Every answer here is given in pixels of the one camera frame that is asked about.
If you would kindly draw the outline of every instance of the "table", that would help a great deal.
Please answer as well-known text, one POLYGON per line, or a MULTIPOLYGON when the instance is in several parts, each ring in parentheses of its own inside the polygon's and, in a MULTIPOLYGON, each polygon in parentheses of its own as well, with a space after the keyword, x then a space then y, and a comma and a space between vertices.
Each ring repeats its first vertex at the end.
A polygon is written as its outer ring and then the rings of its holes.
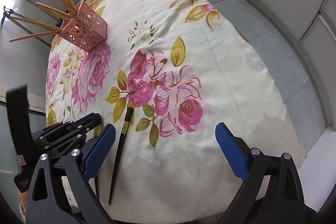
POLYGON ((107 21, 107 40, 89 53, 53 40, 47 122, 98 112, 102 126, 115 126, 117 139, 98 177, 100 201, 112 219, 182 223, 223 212, 241 180, 216 142, 219 122, 264 154, 289 152, 300 167, 305 152, 272 77, 209 2, 87 3, 107 21), (127 106, 135 107, 134 117, 109 206, 127 106))

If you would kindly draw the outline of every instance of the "silver screw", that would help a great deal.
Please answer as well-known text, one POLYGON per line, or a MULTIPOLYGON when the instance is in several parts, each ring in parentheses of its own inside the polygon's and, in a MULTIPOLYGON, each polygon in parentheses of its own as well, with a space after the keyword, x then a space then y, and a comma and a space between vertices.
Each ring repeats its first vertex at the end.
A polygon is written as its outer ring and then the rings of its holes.
POLYGON ((74 149, 71 151, 72 156, 77 156, 81 151, 79 149, 74 149))
POLYGON ((286 160, 290 160, 292 158, 292 156, 289 154, 289 153, 284 153, 283 154, 283 157, 286 159, 286 160))
POLYGON ((252 153, 253 155, 259 155, 259 154, 260 154, 260 150, 259 150, 258 148, 252 148, 252 149, 251 149, 251 153, 252 153))
POLYGON ((40 156, 40 160, 46 160, 47 157, 48 157, 48 154, 42 154, 42 155, 40 156))

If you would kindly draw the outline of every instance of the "white tablecloth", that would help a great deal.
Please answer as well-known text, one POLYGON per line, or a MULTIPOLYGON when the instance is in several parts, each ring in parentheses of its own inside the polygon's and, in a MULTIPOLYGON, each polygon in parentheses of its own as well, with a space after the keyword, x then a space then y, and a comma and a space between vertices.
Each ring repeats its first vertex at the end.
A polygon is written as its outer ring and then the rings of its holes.
POLYGON ((181 223, 223 212, 241 179, 216 142, 219 122, 250 147, 274 156, 289 152, 302 164, 305 154, 267 68, 209 2, 87 3, 107 21, 107 41, 87 53, 54 39, 47 120, 98 112, 102 126, 115 126, 116 142, 99 173, 100 201, 113 219, 181 223), (127 105, 135 107, 134 122, 109 206, 127 105))

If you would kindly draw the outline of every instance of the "blue clip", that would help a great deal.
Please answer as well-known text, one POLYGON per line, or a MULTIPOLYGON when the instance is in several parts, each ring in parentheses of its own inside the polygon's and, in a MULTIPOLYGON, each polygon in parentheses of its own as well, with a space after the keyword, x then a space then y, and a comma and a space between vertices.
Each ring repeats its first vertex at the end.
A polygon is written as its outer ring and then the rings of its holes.
POLYGON ((249 174, 247 170, 247 159, 233 140, 234 136, 232 133, 229 133, 228 128, 223 124, 224 123, 219 123, 216 126, 216 140, 235 176, 245 181, 249 174))

